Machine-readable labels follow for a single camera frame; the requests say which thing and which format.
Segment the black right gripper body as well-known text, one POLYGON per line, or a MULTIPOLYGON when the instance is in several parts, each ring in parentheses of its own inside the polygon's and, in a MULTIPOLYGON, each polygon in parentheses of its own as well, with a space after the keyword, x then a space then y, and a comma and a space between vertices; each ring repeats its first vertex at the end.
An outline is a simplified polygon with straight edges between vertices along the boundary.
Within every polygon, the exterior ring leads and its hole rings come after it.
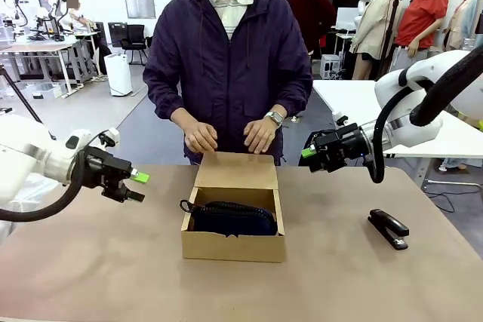
POLYGON ((315 145, 317 155, 309 158, 309 164, 321 162, 325 166, 324 171, 329 173, 345 167, 347 160, 365 156, 365 137, 356 123, 321 132, 311 143, 315 145))

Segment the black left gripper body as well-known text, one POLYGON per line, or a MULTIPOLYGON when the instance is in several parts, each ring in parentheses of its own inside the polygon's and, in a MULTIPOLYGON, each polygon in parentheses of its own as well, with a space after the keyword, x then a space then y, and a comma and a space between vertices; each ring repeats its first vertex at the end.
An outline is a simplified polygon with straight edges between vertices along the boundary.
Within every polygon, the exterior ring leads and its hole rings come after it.
POLYGON ((117 202, 131 198, 131 190, 124 180, 131 177, 132 163, 97 147, 86 146, 81 151, 80 163, 84 167, 82 186, 88 189, 101 187, 101 195, 117 202))

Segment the navy zipper pouch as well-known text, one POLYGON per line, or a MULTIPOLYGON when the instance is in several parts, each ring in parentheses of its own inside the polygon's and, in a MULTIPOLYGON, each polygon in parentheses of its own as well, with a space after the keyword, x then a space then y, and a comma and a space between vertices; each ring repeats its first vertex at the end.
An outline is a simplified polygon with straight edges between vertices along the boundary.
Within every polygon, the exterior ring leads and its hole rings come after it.
POLYGON ((227 201, 196 205, 188 200, 182 200, 180 208, 193 218, 194 232, 210 232, 225 237, 275 236, 278 233, 275 217, 263 208, 227 201))

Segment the brown cardboard box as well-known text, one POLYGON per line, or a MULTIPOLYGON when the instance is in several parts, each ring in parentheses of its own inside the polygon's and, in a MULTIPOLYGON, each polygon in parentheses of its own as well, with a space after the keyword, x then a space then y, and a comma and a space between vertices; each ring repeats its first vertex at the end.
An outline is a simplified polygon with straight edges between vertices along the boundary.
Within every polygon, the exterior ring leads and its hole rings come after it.
POLYGON ((278 233, 275 236, 225 237, 210 232, 194 232, 193 218, 183 211, 181 239, 184 258, 285 261, 285 227, 271 155, 216 152, 204 156, 187 200, 196 205, 227 201, 266 209, 275 217, 278 233))

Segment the person's right forearm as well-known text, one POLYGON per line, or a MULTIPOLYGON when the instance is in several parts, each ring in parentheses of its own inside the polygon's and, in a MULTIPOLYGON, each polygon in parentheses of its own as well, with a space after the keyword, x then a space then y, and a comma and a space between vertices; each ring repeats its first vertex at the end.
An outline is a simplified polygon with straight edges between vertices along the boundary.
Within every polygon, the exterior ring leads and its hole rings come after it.
POLYGON ((179 128, 186 129, 192 116, 185 110, 181 96, 173 91, 160 93, 155 98, 155 110, 161 119, 170 119, 179 128))

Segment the person's left forearm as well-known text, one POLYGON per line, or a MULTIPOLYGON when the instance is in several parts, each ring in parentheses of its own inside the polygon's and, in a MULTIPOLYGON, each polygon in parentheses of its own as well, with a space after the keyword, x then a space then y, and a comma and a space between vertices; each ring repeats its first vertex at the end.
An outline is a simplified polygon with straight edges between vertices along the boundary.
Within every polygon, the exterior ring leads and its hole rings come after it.
POLYGON ((283 118, 295 116, 306 109, 311 92, 311 79, 283 84, 276 92, 272 110, 279 112, 283 118))

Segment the person's left hand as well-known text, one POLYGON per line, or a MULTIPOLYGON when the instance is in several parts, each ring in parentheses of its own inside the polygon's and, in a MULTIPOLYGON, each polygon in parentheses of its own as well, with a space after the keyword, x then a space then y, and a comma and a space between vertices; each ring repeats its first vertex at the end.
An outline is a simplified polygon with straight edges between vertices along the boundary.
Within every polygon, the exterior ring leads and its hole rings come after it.
POLYGON ((267 152, 278 129, 279 124, 270 117, 249 122, 244 129, 244 144, 248 151, 257 155, 267 152))

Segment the person's right hand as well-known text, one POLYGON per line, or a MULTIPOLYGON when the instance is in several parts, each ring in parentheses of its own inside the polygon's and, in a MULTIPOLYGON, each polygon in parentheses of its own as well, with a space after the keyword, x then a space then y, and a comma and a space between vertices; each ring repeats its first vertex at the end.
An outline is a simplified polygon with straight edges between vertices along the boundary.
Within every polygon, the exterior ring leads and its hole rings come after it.
POLYGON ((183 129, 185 144, 194 153, 215 152, 217 145, 217 132, 206 123, 192 122, 183 129))

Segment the silver wristwatch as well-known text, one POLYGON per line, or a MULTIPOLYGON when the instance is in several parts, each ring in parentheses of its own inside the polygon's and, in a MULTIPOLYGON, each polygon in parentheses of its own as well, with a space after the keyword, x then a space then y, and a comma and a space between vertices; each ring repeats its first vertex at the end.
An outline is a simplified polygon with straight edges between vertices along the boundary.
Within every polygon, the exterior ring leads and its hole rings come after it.
POLYGON ((271 121, 273 121, 277 128, 280 128, 283 121, 284 121, 284 117, 277 111, 270 111, 270 112, 267 112, 264 116, 264 118, 268 118, 270 119, 271 121))

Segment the white table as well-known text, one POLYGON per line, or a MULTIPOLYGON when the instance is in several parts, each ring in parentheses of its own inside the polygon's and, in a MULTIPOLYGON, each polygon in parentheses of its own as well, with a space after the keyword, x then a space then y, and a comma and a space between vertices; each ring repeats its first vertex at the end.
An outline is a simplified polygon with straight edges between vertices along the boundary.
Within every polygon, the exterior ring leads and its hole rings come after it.
MULTIPOLYGON (((370 123, 380 113, 373 81, 315 80, 313 89, 332 112, 341 112, 351 123, 370 123)), ((414 159, 416 166, 411 179, 421 189, 428 185, 475 186, 483 189, 483 181, 443 181, 429 177, 438 158, 465 159, 471 166, 479 166, 483 170, 483 133, 446 111, 441 112, 441 117, 444 124, 434 140, 410 148, 396 146, 386 151, 388 159, 414 159)))

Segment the white computer case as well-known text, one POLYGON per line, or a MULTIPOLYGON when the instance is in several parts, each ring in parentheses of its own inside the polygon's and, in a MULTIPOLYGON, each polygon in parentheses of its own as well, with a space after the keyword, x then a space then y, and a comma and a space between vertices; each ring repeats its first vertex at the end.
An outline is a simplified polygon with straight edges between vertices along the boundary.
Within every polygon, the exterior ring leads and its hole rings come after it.
POLYGON ((340 57, 334 54, 322 54, 319 74, 323 80, 341 79, 340 57))

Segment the black stapler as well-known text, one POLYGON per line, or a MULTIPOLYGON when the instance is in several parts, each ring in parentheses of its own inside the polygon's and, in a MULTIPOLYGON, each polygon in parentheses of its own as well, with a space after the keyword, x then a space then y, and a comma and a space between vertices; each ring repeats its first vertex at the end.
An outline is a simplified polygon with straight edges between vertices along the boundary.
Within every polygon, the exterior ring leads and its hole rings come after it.
POLYGON ((408 248, 405 238, 410 234, 409 228, 394 216, 381 209, 373 209, 369 213, 368 221, 395 250, 408 248))

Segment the white air purifier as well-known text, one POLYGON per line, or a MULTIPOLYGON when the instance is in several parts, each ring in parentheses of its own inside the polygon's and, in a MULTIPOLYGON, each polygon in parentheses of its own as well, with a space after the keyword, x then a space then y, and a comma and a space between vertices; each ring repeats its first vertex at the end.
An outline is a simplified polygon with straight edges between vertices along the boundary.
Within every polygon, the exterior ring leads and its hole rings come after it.
POLYGON ((103 59, 111 95, 114 97, 130 95, 133 88, 127 56, 125 54, 110 54, 103 59))

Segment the person in purple jacket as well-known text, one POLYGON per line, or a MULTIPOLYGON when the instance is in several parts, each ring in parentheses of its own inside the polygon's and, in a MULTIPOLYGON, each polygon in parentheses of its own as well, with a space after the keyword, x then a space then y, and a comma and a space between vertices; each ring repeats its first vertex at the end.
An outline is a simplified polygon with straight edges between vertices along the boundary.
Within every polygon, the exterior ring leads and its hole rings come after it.
MULTIPOLYGON (((234 153, 250 153, 244 129, 273 111, 283 84, 309 79, 309 54, 287 0, 172 0, 155 26, 143 71, 154 107, 160 93, 178 93, 192 122, 217 132, 215 152, 234 153)), ((192 164, 211 153, 190 151, 185 135, 183 147, 192 164)), ((282 125, 258 155, 281 162, 282 125)))

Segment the black tripod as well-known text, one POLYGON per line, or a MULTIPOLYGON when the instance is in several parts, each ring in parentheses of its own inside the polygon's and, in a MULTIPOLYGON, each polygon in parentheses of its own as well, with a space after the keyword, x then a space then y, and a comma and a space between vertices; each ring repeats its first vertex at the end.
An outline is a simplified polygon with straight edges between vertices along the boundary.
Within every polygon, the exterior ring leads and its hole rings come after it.
POLYGON ((33 117, 33 119, 39 123, 42 124, 42 120, 40 117, 37 115, 35 112, 34 108, 30 105, 29 101, 25 98, 25 96, 21 93, 20 89, 16 85, 16 83, 12 80, 10 75, 7 73, 7 71, 4 68, 3 64, 0 64, 0 76, 4 77, 9 86, 13 89, 17 97, 20 99, 21 103, 24 105, 26 110, 30 113, 30 115, 33 117))

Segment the mannequin in beige coat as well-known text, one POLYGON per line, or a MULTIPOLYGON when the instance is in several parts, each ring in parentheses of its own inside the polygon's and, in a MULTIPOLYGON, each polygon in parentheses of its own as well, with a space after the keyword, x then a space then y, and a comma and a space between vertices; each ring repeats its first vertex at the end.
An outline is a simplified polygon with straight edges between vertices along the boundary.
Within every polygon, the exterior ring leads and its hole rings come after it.
POLYGON ((352 74, 354 80, 368 80, 371 72, 379 66, 392 2, 393 0, 359 0, 361 17, 349 49, 350 53, 356 55, 352 74))

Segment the mannequin in dark red top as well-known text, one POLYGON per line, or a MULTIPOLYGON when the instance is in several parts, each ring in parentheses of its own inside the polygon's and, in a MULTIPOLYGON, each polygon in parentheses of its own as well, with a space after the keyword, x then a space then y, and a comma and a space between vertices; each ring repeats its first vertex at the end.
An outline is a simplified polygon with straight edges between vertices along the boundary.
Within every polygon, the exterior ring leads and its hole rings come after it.
POLYGON ((288 0, 299 23, 308 54, 320 50, 321 40, 335 24, 337 13, 330 0, 288 0))

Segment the black office chair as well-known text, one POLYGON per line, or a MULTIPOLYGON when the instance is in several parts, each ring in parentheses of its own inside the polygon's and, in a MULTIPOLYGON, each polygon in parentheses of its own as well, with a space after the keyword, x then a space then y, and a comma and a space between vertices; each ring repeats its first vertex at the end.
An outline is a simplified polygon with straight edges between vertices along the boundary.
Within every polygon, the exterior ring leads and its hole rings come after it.
POLYGON ((147 60, 147 40, 144 36, 144 28, 144 25, 128 24, 126 26, 125 37, 120 41, 122 50, 125 53, 128 51, 131 52, 131 61, 129 62, 130 65, 134 65, 135 52, 139 54, 140 58, 140 61, 137 63, 137 65, 144 66, 145 60, 147 60))

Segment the wooden top workbench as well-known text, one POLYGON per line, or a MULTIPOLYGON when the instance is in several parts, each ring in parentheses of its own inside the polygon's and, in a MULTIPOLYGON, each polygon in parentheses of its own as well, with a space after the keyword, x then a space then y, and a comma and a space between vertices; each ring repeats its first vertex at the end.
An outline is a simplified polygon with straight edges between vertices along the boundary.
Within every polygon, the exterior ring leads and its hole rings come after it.
POLYGON ((79 40, 34 41, 10 44, 0 50, 0 61, 14 81, 51 81, 64 84, 63 98, 72 96, 91 79, 91 58, 79 40))

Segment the mannequin in red shirt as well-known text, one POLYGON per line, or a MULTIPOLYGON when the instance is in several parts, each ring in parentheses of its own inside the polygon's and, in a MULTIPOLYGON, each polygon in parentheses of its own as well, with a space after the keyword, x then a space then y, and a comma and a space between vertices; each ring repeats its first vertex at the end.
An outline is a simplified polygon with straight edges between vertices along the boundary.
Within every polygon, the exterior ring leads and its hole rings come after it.
POLYGON ((435 34, 444 22, 449 0, 411 0, 395 37, 390 71, 406 69, 429 57, 435 34))

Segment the seated person in white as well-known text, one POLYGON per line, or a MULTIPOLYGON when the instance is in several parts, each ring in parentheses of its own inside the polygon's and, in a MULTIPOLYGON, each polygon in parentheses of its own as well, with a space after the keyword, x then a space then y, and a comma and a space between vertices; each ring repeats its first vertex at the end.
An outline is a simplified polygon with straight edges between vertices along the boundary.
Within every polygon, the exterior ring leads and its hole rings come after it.
POLYGON ((80 2, 74 0, 74 7, 68 7, 67 15, 62 19, 63 24, 73 32, 90 32, 96 29, 95 22, 89 20, 81 10, 80 2))

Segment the mannequin with bucket hat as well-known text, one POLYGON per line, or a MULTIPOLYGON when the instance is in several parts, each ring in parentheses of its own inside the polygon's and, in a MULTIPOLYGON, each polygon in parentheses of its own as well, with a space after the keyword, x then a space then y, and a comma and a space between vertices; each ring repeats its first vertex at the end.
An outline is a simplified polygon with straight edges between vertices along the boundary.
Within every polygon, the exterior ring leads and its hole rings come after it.
POLYGON ((448 27, 444 30, 444 51, 461 49, 464 39, 469 38, 477 1, 463 0, 455 9, 448 27))

